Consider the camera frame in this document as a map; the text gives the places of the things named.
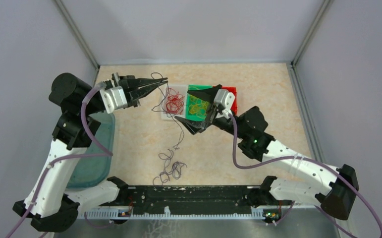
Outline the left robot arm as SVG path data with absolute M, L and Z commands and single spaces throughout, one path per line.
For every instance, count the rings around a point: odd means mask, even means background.
M 167 82 L 166 77 L 136 78 L 115 73 L 111 79 L 90 86 L 71 73 L 58 75 L 52 83 L 49 100 L 61 108 L 62 114 L 33 189 L 24 200 L 13 205 L 20 221 L 30 219 L 31 226 L 45 236 L 66 231 L 79 215 L 100 205 L 126 203 L 132 208 L 127 184 L 116 177 L 81 191 L 67 192 L 66 187 L 81 159 L 97 157 L 87 153 L 92 144 L 101 149 L 101 157 L 113 155 L 96 139 L 101 124 L 92 114 L 138 107 L 142 98 Z

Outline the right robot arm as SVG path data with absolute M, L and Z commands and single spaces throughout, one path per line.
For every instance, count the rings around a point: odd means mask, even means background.
M 266 177 L 260 190 L 263 203 L 273 204 L 276 200 L 309 203 L 332 218 L 349 218 L 359 190 L 353 167 L 323 164 L 285 146 L 266 132 L 268 123 L 259 107 L 253 106 L 236 115 L 232 110 L 235 95 L 221 85 L 187 93 L 208 104 L 203 121 L 178 118 L 191 134 L 216 126 L 233 136 L 232 161 L 237 168 L 245 169 L 236 158 L 240 150 L 247 158 L 257 161 L 256 167 L 275 164 L 298 177 L 298 181 Z

